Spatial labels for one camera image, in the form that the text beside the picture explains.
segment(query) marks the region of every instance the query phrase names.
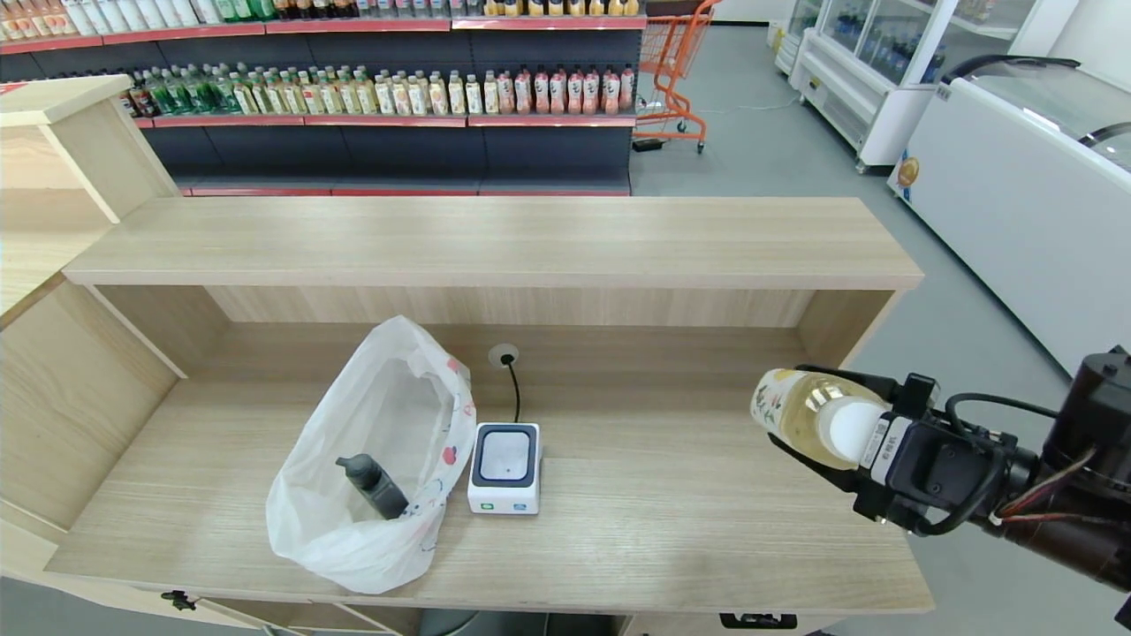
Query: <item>black bottle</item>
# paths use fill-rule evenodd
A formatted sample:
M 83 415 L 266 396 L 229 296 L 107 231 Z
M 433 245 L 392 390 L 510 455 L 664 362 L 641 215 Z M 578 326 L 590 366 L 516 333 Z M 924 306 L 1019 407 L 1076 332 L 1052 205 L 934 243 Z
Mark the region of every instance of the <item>black bottle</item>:
M 392 482 L 375 459 L 365 455 L 338 457 L 335 464 L 346 470 L 346 479 L 354 484 L 357 492 L 369 501 L 369 505 L 382 517 L 395 519 L 408 507 L 404 492 Z

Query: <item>white wall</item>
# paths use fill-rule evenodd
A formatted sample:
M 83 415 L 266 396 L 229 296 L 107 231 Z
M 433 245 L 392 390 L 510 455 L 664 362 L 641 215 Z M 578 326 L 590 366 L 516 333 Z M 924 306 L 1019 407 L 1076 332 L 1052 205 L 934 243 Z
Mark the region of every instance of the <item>white wall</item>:
M 786 20 L 794 0 L 723 0 L 715 5 L 716 20 L 768 23 Z
M 1131 0 L 1080 0 L 1051 54 L 1131 91 Z

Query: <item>drawer handle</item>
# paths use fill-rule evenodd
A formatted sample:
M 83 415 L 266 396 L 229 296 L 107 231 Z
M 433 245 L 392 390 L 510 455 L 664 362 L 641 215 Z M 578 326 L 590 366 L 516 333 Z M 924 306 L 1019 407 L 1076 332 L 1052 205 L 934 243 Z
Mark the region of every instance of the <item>drawer handle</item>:
M 180 590 L 173 590 L 172 592 L 165 592 L 161 595 L 162 599 L 166 601 L 172 601 L 173 607 L 176 611 L 181 610 L 192 610 L 197 611 L 197 603 L 189 600 L 189 595 Z
M 736 616 L 733 613 L 720 613 L 718 619 L 723 621 L 723 627 L 727 629 L 796 629 L 797 614 L 784 613 L 774 616 L 771 613 L 744 613 Z

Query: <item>refrigerator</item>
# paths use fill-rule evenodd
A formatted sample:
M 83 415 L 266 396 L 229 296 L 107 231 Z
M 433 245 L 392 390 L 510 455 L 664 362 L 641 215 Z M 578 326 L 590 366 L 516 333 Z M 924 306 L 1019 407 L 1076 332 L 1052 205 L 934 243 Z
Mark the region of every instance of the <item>refrigerator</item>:
M 782 72 L 789 75 L 793 72 L 793 65 L 797 61 L 797 51 L 801 49 L 801 38 L 806 28 L 817 26 L 817 20 L 821 15 L 821 9 L 828 0 L 797 0 L 793 7 L 789 22 L 786 23 L 785 34 L 777 43 L 777 52 L 774 55 L 774 66 Z
M 789 84 L 852 145 L 858 172 L 892 165 L 946 72 L 978 55 L 1048 54 L 1076 6 L 828 0 L 802 37 Z
M 1065 371 L 1131 349 L 1131 93 L 1072 60 L 972 60 L 888 184 Z

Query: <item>wooden counter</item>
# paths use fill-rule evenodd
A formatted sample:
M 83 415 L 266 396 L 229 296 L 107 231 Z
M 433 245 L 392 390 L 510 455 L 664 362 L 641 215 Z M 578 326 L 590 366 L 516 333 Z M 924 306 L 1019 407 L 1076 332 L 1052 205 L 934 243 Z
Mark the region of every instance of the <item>wooden counter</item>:
M 899 530 L 748 413 L 765 370 L 845 362 L 921 278 L 857 200 L 155 199 L 64 273 L 182 379 L 52 571 L 292 629 L 310 602 L 634 614 L 624 634 L 653 636 L 680 633 L 673 612 L 710 633 L 724 611 L 811 630 L 932 607 Z M 481 419 L 513 399 L 486 351 L 519 346 L 542 513 L 472 515 L 457 484 L 429 573 L 361 595 L 271 553 L 264 505 L 356 344 L 397 313 L 470 367 Z

